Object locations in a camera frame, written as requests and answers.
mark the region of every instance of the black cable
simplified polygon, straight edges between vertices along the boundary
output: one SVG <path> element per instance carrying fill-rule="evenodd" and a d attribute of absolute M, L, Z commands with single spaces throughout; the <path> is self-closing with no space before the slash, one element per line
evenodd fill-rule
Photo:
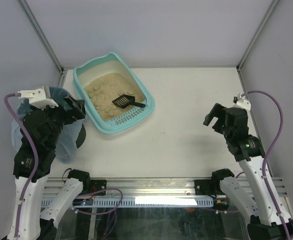
<path fill-rule="evenodd" d="M 62 175 L 62 181 L 63 181 L 64 183 L 66 183 L 66 181 L 64 181 L 63 177 L 65 176 L 65 174 L 66 174 L 66 172 L 67 172 L 68 170 L 72 171 L 72 168 L 69 167 L 69 168 L 67 168 L 67 169 L 64 171 L 64 173 L 63 173 L 63 175 Z"/>

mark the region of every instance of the blue trash bag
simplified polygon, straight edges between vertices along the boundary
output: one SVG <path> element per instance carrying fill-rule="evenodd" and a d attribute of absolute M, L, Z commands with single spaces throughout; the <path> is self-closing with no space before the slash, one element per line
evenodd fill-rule
<path fill-rule="evenodd" d="M 65 110 L 71 109 L 71 107 L 63 99 L 65 95 L 70 95 L 70 93 L 61 87 L 50 87 L 51 99 L 53 99 L 57 104 L 63 106 Z M 32 112 L 29 104 L 29 99 L 24 99 L 17 109 L 17 116 L 22 120 L 24 116 Z M 82 128 L 82 123 L 84 119 L 77 120 L 72 124 L 64 125 L 63 130 L 58 138 L 55 154 L 56 158 L 63 163 L 69 163 L 75 156 L 77 152 L 76 140 L 79 136 L 79 132 Z M 20 126 L 14 120 L 11 126 L 11 141 L 14 149 L 19 151 L 22 142 L 22 133 L 20 132 Z"/>

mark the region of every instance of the litter box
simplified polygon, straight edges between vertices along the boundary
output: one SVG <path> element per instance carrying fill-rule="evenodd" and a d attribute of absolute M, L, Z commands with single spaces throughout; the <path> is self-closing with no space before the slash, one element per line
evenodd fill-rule
<path fill-rule="evenodd" d="M 97 78 L 110 73 L 123 75 L 138 91 L 144 96 L 142 101 L 145 107 L 134 107 L 120 116 L 103 121 L 93 106 L 84 87 Z M 80 99 L 85 100 L 85 110 L 96 127 L 105 134 L 116 134 L 140 123 L 149 116 L 155 109 L 155 100 L 131 71 L 125 62 L 114 52 L 94 58 L 87 63 L 78 66 L 73 71 L 73 86 Z"/>

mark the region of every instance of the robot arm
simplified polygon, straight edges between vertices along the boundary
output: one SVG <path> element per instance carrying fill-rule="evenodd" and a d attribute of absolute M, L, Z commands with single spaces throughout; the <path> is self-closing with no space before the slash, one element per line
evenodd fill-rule
<path fill-rule="evenodd" d="M 245 218 L 252 240 L 285 239 L 284 226 L 265 183 L 264 178 L 267 178 L 281 216 L 293 238 L 293 219 L 281 203 L 268 167 L 266 176 L 263 176 L 265 152 L 262 144 L 257 137 L 249 134 L 247 111 L 251 109 L 251 104 L 244 97 L 235 97 L 233 102 L 235 105 L 231 108 L 216 103 L 203 124 L 208 126 L 214 117 L 218 118 L 212 128 L 224 136 L 229 152 L 234 155 L 247 177 L 255 201 L 239 185 L 229 169 L 212 173 L 209 194 L 224 193 L 234 202 Z"/>
<path fill-rule="evenodd" d="M 67 184 L 58 194 L 51 208 L 41 214 L 41 200 L 45 184 L 50 173 L 51 164 L 56 157 L 55 148 L 64 125 L 83 119 L 86 115 L 84 100 L 75 100 L 70 95 L 64 96 L 69 109 L 50 99 L 48 89 L 41 87 L 30 91 L 20 91 L 21 98 L 28 98 L 32 112 L 22 120 L 30 134 L 38 155 L 38 166 L 31 182 L 27 185 L 23 200 L 22 189 L 35 166 L 35 157 L 23 131 L 22 145 L 14 158 L 13 174 L 16 184 L 16 201 L 13 223 L 9 240 L 50 239 L 55 235 L 61 217 L 72 204 L 73 199 L 88 186 L 90 175 L 87 172 L 73 170 L 68 175 Z"/>

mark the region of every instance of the perforated grate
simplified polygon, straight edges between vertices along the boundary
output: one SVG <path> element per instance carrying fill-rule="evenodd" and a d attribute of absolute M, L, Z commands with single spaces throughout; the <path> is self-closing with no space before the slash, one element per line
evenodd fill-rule
<path fill-rule="evenodd" d="M 136 204 L 135 198 L 123 198 L 122 203 L 119 208 L 211 208 L 213 207 L 213 200 L 210 197 L 197 197 L 194 198 L 197 206 L 187 206 L 187 205 L 166 205 L 166 204 Z M 42 199 L 42 208 L 46 208 L 51 202 L 53 198 L 43 198 Z M 114 208 L 119 204 L 120 198 L 107 198 L 107 197 L 99 197 L 93 201 L 92 205 L 86 205 L 85 207 L 92 208 Z"/>
<path fill-rule="evenodd" d="M 131 110 L 127 111 L 126 113 L 123 113 L 121 116 L 117 116 L 113 118 L 111 121 L 115 123 L 115 125 L 121 125 L 124 124 L 131 119 L 137 117 L 141 113 L 145 111 L 144 108 L 141 107 L 134 107 Z"/>

